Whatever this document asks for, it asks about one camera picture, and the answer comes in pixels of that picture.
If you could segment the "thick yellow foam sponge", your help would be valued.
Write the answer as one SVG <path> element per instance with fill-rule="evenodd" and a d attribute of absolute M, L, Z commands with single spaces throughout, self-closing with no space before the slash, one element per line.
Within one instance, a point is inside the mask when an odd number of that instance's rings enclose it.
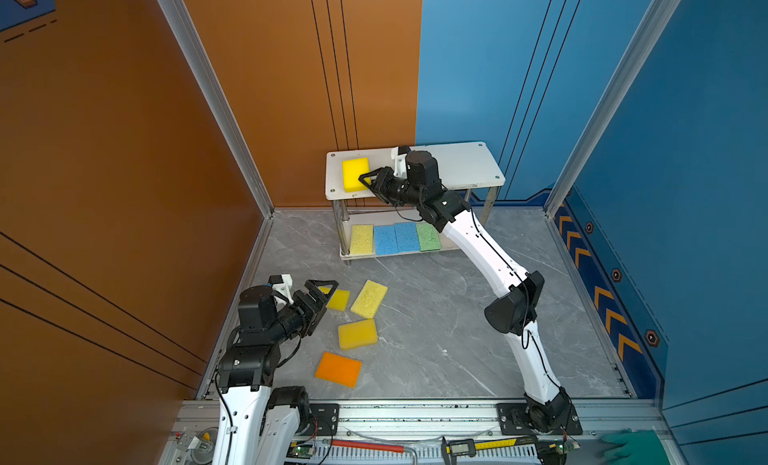
<path fill-rule="evenodd" d="M 342 162 L 342 185 L 345 193 L 357 193 L 365 191 L 365 181 L 360 181 L 362 175 L 370 172 L 370 164 L 367 157 L 345 160 Z"/>

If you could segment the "green cellulose sponge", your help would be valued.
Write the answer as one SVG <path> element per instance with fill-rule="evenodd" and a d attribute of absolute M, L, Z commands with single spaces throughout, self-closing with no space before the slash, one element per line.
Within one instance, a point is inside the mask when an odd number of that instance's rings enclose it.
<path fill-rule="evenodd" d="M 428 223 L 417 223 L 416 233 L 421 252 L 439 251 L 442 249 L 440 234 Z"/>

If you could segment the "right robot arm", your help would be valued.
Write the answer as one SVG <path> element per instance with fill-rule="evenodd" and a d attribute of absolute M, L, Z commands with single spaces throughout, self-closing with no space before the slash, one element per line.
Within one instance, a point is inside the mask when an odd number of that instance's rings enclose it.
<path fill-rule="evenodd" d="M 437 160 L 427 151 L 400 149 L 405 175 L 380 167 L 354 177 L 380 201 L 393 207 L 413 206 L 470 259 L 495 295 L 484 309 L 489 325 L 509 343 L 524 384 L 525 425 L 540 433 L 576 435 L 583 428 L 573 401 L 556 378 L 537 324 L 536 306 L 545 279 L 527 271 L 490 236 L 469 202 L 446 188 Z"/>

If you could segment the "blue cellulose sponge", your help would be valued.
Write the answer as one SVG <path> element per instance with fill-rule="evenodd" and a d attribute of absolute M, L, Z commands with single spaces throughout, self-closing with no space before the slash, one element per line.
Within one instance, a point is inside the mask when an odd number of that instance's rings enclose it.
<path fill-rule="evenodd" d="M 393 227 L 398 253 L 417 253 L 421 251 L 416 223 L 397 223 Z"/>
<path fill-rule="evenodd" d="M 389 256 L 398 253 L 398 245 L 395 227 L 375 226 L 374 229 L 374 248 L 377 256 Z"/>

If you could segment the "yellow cellulose sponge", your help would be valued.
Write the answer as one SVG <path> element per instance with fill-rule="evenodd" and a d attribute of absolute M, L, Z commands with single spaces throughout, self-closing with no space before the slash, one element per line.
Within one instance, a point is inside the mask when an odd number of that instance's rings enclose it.
<path fill-rule="evenodd" d="M 374 226 L 353 225 L 351 227 L 349 254 L 351 256 L 368 256 L 374 253 Z"/>
<path fill-rule="evenodd" d="M 367 280 L 350 307 L 350 312 L 365 319 L 373 319 L 387 291 L 387 286 Z"/>

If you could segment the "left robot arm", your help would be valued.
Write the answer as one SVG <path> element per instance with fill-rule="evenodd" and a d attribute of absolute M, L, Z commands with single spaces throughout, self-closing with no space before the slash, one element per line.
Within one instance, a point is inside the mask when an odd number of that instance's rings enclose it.
<path fill-rule="evenodd" d="M 274 386 L 287 363 L 281 346 L 311 336 L 338 288 L 335 280 L 308 280 L 291 290 L 288 275 L 240 293 L 239 326 L 219 360 L 213 384 L 219 399 L 214 464 L 282 464 L 294 437 L 323 428 L 303 386 Z"/>

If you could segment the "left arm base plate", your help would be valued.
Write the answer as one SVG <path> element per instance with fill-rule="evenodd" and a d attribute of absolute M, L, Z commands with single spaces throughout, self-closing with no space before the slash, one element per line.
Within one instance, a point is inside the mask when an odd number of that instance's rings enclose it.
<path fill-rule="evenodd" d="M 258 438 L 276 441 L 335 436 L 339 411 L 335 403 L 267 403 L 260 410 Z"/>

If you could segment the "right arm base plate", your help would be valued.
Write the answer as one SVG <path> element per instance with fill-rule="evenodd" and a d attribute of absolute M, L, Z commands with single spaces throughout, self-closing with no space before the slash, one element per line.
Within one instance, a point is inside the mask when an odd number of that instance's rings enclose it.
<path fill-rule="evenodd" d="M 569 436 L 583 433 L 576 407 L 537 403 L 500 403 L 496 405 L 501 433 L 511 435 L 550 435 L 565 432 Z"/>

